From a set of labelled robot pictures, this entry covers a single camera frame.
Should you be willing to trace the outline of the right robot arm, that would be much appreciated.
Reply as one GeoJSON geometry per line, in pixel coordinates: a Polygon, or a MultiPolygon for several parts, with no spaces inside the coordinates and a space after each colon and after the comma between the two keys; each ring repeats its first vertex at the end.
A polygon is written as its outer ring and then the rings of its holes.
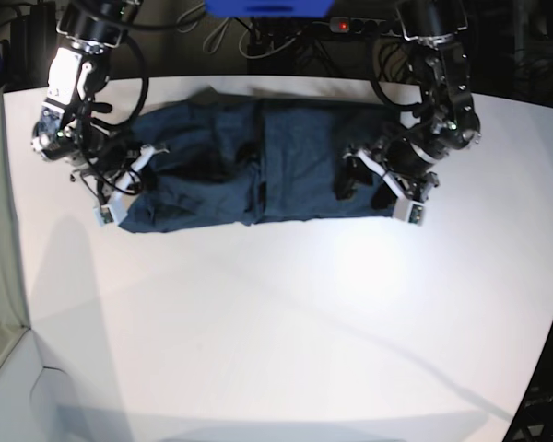
{"type": "Polygon", "coordinates": [[[144,190],[140,173],[153,149],[137,141],[133,126],[149,90],[147,63],[129,33],[153,31],[135,19],[138,1],[72,1],[57,25],[64,40],[48,74],[47,95],[32,130],[31,146],[44,160],[67,161],[72,182],[80,181],[104,211],[116,197],[135,197],[144,190]],[[137,103],[122,122],[101,115],[112,105],[97,95],[110,80],[112,51],[126,45],[137,63],[141,88],[137,103]]]}

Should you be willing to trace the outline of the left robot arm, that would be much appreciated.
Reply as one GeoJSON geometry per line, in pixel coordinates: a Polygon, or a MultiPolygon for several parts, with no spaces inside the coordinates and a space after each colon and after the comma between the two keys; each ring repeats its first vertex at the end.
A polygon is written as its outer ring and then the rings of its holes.
{"type": "Polygon", "coordinates": [[[371,185],[379,178],[382,185],[372,199],[375,208],[391,205],[419,216],[429,192],[439,185],[433,167],[480,137],[469,62],[457,38],[468,22],[460,1],[393,1],[391,7],[394,14],[378,23],[355,26],[349,18],[330,17],[329,25],[333,32],[364,34],[371,43],[389,33],[408,43],[408,68],[419,87],[419,102],[397,103],[385,94],[375,72],[369,80],[382,104],[411,113],[418,123],[392,125],[376,142],[350,146],[335,181],[335,195],[347,200],[360,184],[371,185]]]}

